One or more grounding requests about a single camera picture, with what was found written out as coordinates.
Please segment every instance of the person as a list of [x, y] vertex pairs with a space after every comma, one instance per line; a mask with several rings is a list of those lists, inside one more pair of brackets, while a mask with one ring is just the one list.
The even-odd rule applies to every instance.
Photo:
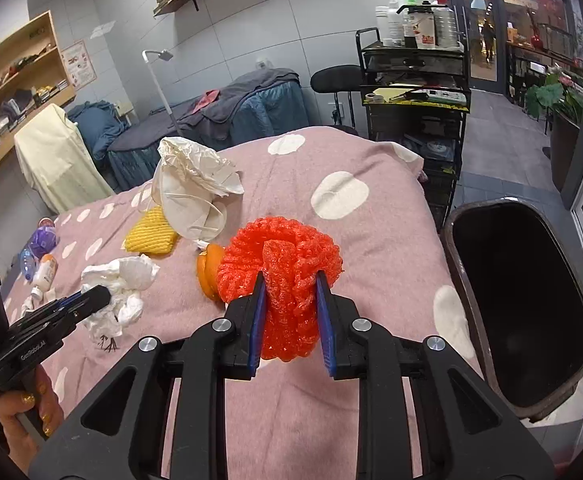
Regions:
[[494, 28], [491, 26], [491, 23], [489, 23], [489, 20], [485, 20], [485, 23], [483, 23], [482, 34], [483, 41], [485, 42], [485, 50], [487, 51], [485, 56], [487, 57], [487, 62], [491, 63], [494, 59], [495, 33]]
[[51, 436], [64, 420], [58, 396], [52, 389], [52, 381], [40, 365], [36, 367], [35, 383], [38, 402], [29, 392], [13, 391], [0, 394], [0, 424], [9, 446], [9, 457], [25, 474], [38, 452], [38, 446], [16, 415], [38, 407], [39, 416], [43, 421], [43, 431], [47, 436]]

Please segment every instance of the power outlet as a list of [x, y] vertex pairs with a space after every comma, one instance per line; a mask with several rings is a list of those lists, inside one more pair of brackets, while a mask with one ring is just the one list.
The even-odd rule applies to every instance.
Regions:
[[[329, 106], [331, 106], [331, 110], [333, 110], [335, 108], [335, 103], [327, 103]], [[342, 102], [338, 102], [338, 107], [340, 108], [340, 116], [341, 117], [345, 117], [345, 104]]]

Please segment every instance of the orange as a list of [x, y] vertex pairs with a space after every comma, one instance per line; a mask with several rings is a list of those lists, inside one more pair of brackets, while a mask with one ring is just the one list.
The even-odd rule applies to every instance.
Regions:
[[212, 290], [218, 295], [218, 283], [216, 277], [218, 276], [218, 267], [225, 256], [225, 249], [216, 244], [209, 244], [207, 246], [207, 259], [205, 263], [205, 278], [210, 284]]
[[207, 263], [207, 253], [203, 252], [198, 255], [198, 259], [196, 260], [196, 275], [198, 276], [198, 283], [200, 283], [201, 288], [203, 289], [203, 294], [207, 296], [212, 301], [217, 301], [220, 298], [214, 292], [214, 289], [211, 287], [209, 282], [207, 281], [205, 267]]

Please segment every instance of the poster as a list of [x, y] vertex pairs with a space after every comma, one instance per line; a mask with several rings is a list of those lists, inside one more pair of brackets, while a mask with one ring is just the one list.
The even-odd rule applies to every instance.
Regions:
[[84, 41], [78, 41], [78, 43], [67, 47], [62, 51], [61, 56], [67, 74], [70, 76], [70, 83], [75, 90], [80, 90], [83, 86], [96, 80], [96, 72], [91, 64], [91, 59], [89, 59]]

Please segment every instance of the red decoration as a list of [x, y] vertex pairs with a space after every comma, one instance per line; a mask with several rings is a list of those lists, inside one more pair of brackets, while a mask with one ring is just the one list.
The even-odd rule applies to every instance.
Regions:
[[316, 273], [329, 286], [343, 272], [340, 250], [331, 237], [297, 220], [259, 218], [232, 238], [218, 268], [218, 291], [229, 303], [251, 294], [262, 270], [267, 287], [263, 359], [308, 356], [318, 342]]

